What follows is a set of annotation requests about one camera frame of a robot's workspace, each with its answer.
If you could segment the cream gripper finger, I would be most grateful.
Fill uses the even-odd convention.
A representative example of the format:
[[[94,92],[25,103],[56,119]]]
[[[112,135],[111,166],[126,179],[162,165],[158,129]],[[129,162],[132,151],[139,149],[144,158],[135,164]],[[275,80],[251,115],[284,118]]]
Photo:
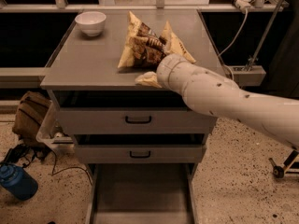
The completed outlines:
[[[155,88],[161,88],[161,85],[158,83],[157,75],[155,72],[146,72],[135,79],[135,84],[142,86],[150,86]]]

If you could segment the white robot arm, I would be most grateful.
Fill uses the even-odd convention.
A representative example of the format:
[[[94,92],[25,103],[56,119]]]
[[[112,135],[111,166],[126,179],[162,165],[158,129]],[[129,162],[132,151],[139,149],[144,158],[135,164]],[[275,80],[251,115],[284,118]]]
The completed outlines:
[[[174,91],[194,112],[237,120],[299,150],[298,100],[244,91],[233,80],[177,54],[166,56],[155,72],[140,75],[135,82]]]

